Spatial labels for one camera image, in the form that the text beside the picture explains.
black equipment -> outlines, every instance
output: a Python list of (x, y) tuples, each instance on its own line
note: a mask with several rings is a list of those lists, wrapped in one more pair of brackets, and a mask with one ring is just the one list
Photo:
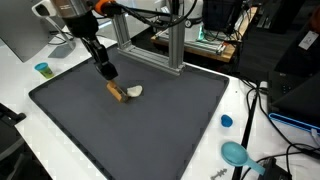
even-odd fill
[(242, 0), (204, 0), (204, 29), (232, 34), (241, 10)]
[(14, 126), (27, 116), (23, 113), (16, 114), (11, 109), (0, 103), (0, 120), (9, 126)]
[(264, 161), (263, 167), (266, 169), (263, 176), (259, 176), (258, 180), (291, 180), (292, 177), (287, 171), (282, 169), (276, 164), (277, 160), (274, 157), (271, 157)]
[(91, 11), (94, 4), (85, 0), (52, 0), (52, 3), (70, 32), (75, 37), (81, 38), (82, 43), (94, 57), (98, 72), (107, 80), (117, 77), (117, 70), (109, 63), (105, 47), (99, 43), (95, 35), (99, 30), (99, 24)]
[(289, 119), (296, 119), (302, 125), (320, 127), (320, 73), (310, 78), (269, 72), (268, 110)]
[(280, 7), (272, 19), (270, 32), (286, 33), (304, 2), (305, 0), (281, 0)]

computer monitor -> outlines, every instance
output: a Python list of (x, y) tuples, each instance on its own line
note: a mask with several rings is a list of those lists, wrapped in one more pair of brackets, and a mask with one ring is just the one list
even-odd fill
[[(1, 0), (0, 38), (25, 62), (38, 53), (53, 38), (56, 29), (45, 19), (33, 14), (31, 7), (40, 0)], [(54, 21), (63, 27), (59, 18)]]

blue spoon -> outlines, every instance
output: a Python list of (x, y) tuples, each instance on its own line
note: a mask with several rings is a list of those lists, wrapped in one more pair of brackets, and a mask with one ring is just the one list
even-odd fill
[(251, 169), (263, 175), (265, 169), (254, 162), (248, 155), (246, 149), (235, 142), (226, 142), (221, 147), (222, 158), (230, 165), (235, 167), (249, 166)]

white table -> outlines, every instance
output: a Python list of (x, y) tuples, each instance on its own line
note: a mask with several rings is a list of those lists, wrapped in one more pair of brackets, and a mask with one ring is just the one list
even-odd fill
[[(261, 87), (267, 87), (267, 83), (263, 82)], [(266, 111), (267, 97), (261, 96), (261, 103), (263, 109)], [(313, 141), (310, 133), (273, 121), (281, 132), (293, 143), (308, 144), (313, 147), (317, 147)], [(253, 160), (259, 160), (261, 158), (272, 156), (276, 154), (283, 154), (286, 152), (289, 144), (285, 142), (281, 136), (272, 127), (271, 123), (262, 113), (259, 107), (259, 102), (256, 106), (256, 111), (253, 118), (251, 134), (248, 143), (248, 152)], [(290, 152), (296, 152), (295, 148), (291, 148)], [(285, 156), (276, 158), (277, 165), (287, 171)], [(316, 180), (320, 177), (320, 161), (315, 160), (306, 155), (290, 155), (289, 167), (293, 180), (307, 179)], [(245, 179), (257, 180), (258, 174), (251, 170)]]
[[(106, 47), (115, 43), (99, 39)], [(16, 128), (53, 179), (102, 180), (105, 177), (100, 171), (28, 96), (32, 89), (46, 81), (34, 70), (37, 63), (48, 62), (52, 71), (58, 75), (90, 57), (78, 39), (76, 43), (76, 49), (65, 59), (47, 58), (55, 47), (46, 46), (26, 63), (22, 63), (6, 46), (1, 46), (0, 102), (15, 112), (27, 115)], [(240, 143), (242, 140), (248, 117), (245, 103), (248, 89), (238, 79), (229, 78), (229, 86), (183, 175), (183, 180), (208, 180), (223, 168), (228, 169), (223, 179), (230, 179), (233, 174), (234, 168), (220, 156), (220, 147), (226, 141)], [(232, 127), (221, 126), (220, 117), (223, 114), (233, 118)]]

white object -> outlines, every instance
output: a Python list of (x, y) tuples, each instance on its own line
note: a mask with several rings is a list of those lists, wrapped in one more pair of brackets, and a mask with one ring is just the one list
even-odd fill
[(161, 11), (164, 12), (164, 13), (170, 13), (170, 10), (169, 10), (169, 8), (167, 6), (162, 7)]
[(142, 93), (142, 86), (135, 86), (127, 89), (127, 95), (130, 97), (138, 97)]
[(32, 11), (33, 13), (38, 16), (38, 17), (48, 17), (48, 16), (43, 16), (41, 14), (39, 14), (39, 12), (37, 11), (37, 7), (38, 6), (41, 6), (43, 5), (49, 12), (49, 17), (52, 17), (52, 16), (56, 16), (57, 15), (57, 11), (56, 9), (54, 8), (53, 4), (51, 3), (50, 0), (42, 0), (40, 1), (38, 4), (34, 5), (32, 7)]
[[(188, 13), (191, 9), (194, 0), (185, 0), (184, 2), (184, 13)], [(194, 7), (192, 13), (188, 16), (188, 19), (199, 19), (202, 17), (203, 10), (203, 0), (198, 0), (196, 6)]]
[(308, 50), (309, 47), (314, 43), (314, 41), (318, 38), (319, 34), (309, 31), (308, 34), (303, 38), (300, 42), (299, 47), (304, 50)]

